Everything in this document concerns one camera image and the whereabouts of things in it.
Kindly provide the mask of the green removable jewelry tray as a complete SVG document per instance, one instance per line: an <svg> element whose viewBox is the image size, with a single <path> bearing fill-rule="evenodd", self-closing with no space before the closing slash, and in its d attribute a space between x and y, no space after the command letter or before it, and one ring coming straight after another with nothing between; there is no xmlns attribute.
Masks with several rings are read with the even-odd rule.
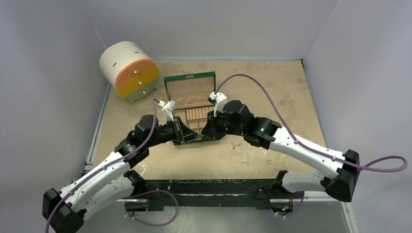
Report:
<svg viewBox="0 0 412 233"><path fill-rule="evenodd" d="M207 123L207 114L214 111L214 106L204 106L174 110L173 117L178 117L185 125L197 133L201 133Z"/></svg>

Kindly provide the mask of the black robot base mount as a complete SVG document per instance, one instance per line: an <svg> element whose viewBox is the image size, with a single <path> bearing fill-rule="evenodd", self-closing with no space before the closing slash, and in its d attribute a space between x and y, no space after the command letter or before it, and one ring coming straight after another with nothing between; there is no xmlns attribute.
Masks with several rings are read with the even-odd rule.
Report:
<svg viewBox="0 0 412 233"><path fill-rule="evenodd" d="M246 180L146 180L135 171L123 177L132 181L132 195L142 194L149 211L167 206L181 207L254 207L289 213L303 192L291 193L282 187L281 171L274 179Z"/></svg>

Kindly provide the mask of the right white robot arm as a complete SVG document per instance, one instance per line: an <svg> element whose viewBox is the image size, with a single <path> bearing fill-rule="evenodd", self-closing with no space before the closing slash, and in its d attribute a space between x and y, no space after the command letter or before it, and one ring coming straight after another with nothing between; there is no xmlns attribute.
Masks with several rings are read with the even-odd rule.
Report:
<svg viewBox="0 0 412 233"><path fill-rule="evenodd" d="M221 140L226 135L241 136L252 146L280 152L316 169L313 172L279 172L273 184L276 196L283 198L289 193L320 191L339 201L352 201L360 171L346 162L358 165L357 152L329 150L290 134L286 127L269 118L255 117L239 100L210 102L214 109L207 114L202 135L213 140Z"/></svg>

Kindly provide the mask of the green jewelry box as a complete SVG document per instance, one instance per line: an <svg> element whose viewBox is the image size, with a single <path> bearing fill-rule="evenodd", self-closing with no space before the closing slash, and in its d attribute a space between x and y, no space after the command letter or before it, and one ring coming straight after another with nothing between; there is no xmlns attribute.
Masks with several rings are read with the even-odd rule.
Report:
<svg viewBox="0 0 412 233"><path fill-rule="evenodd" d="M166 76L164 84L168 100L178 103L175 110L213 106L207 99L216 90L214 71Z"/></svg>

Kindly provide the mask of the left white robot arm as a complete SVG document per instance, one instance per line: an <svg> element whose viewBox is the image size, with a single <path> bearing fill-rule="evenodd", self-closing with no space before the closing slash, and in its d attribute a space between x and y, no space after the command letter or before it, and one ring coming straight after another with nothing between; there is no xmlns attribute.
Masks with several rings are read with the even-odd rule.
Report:
<svg viewBox="0 0 412 233"><path fill-rule="evenodd" d="M145 192L140 176L131 169L149 155L149 148L172 141L181 145L200 138L178 117L159 125L145 115L103 162L74 183L43 195L42 215L57 233L75 233L95 213L118 199L138 199Z"/></svg>

